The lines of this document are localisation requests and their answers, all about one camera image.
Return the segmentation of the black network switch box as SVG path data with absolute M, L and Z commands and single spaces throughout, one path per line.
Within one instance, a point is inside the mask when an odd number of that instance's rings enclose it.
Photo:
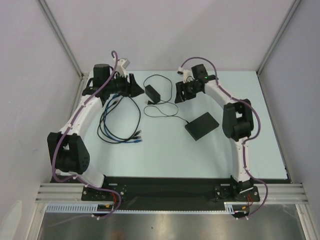
M 198 141 L 219 126 L 217 120 L 209 112 L 206 112 L 187 123 L 184 128 L 195 141 Z

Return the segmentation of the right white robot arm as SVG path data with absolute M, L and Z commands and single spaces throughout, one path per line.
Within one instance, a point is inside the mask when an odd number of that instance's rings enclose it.
M 246 159 L 246 141 L 254 129 L 251 102 L 248 99 L 234 99 L 219 83 L 217 75 L 209 75 L 203 64 L 195 65 L 190 70 L 180 66 L 177 73 L 183 80 L 176 83 L 176 104 L 194 99 L 197 93 L 202 92 L 222 108 L 222 130 L 229 139 L 232 156 L 230 196 L 242 201 L 254 188 Z

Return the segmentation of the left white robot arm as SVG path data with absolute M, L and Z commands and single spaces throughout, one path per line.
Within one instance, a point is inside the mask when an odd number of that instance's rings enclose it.
M 94 186 L 92 194 L 99 200 L 109 197 L 110 187 L 103 183 L 104 174 L 91 165 L 84 137 L 111 96 L 134 98 L 144 93 L 134 74 L 126 73 L 129 64 L 127 58 L 117 59 L 115 66 L 95 64 L 74 113 L 58 132 L 51 132 L 47 137 L 52 171 L 60 170 Z

